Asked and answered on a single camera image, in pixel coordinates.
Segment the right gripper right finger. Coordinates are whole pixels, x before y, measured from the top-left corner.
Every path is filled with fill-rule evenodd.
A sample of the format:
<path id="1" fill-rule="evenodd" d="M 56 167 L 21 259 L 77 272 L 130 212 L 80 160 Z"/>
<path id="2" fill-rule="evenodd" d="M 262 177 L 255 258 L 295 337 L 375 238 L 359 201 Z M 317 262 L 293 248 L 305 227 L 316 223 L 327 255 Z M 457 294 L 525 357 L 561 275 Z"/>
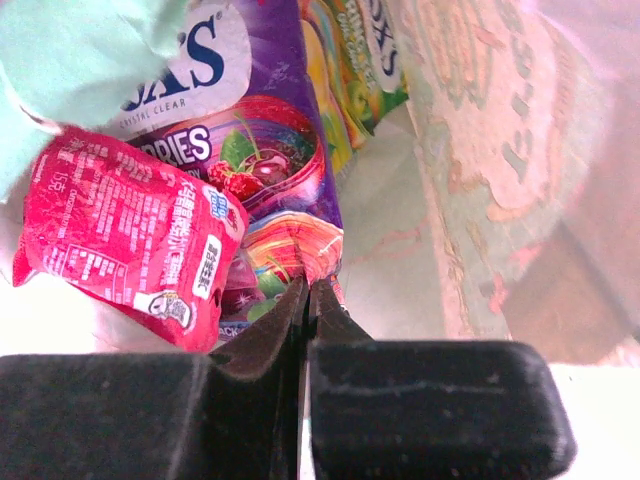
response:
<path id="1" fill-rule="evenodd" d="M 506 340 L 376 341 L 329 282 L 310 294 L 319 479 L 552 479 L 577 443 L 548 364 Z"/>

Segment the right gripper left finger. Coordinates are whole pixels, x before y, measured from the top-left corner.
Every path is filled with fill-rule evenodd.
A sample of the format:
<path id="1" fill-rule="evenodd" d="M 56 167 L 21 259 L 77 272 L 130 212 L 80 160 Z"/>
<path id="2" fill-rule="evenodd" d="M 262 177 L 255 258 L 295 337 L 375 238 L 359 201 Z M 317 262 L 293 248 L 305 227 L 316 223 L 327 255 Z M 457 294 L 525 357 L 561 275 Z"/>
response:
<path id="1" fill-rule="evenodd" d="M 1 361 L 5 479 L 294 479 L 308 285 L 209 354 Z"/>

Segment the green patterned paper bag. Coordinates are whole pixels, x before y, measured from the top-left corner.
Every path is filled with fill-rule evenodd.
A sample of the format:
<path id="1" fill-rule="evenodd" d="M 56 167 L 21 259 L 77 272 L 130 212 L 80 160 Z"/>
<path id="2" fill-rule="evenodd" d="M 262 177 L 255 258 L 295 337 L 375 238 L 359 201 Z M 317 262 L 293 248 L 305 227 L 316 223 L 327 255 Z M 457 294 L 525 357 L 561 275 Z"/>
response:
<path id="1" fill-rule="evenodd" d="M 60 278 L 15 286 L 12 271 L 40 153 L 67 126 L 141 150 L 107 126 L 179 55 L 192 2 L 2 3 L 3 354 L 183 350 Z M 331 164 L 335 277 L 296 279 L 329 282 L 376 338 L 637 366 L 638 3 L 384 2 L 408 99 L 345 171 Z"/>

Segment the purple berries candy packet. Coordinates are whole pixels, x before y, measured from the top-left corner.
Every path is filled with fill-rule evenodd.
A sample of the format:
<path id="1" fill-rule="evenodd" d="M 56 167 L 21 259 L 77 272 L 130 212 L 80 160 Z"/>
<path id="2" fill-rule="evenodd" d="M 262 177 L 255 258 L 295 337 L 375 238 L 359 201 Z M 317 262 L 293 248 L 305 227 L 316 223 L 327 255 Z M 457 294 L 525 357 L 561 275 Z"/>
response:
<path id="1" fill-rule="evenodd" d="M 294 1 L 194 1 L 164 75 L 107 133 L 242 202 L 249 227 L 223 296 L 228 341 L 298 277 L 333 279 L 344 231 Z"/>

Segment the green fruit candy packet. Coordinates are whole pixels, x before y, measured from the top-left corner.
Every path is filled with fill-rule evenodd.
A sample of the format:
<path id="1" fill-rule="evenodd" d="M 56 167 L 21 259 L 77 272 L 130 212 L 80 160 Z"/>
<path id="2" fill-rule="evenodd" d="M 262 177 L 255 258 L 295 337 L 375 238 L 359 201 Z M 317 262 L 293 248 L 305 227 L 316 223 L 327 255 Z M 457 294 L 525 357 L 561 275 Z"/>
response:
<path id="1" fill-rule="evenodd" d="M 382 118 L 408 99 L 384 1 L 298 3 L 312 82 L 333 173 L 374 136 Z"/>

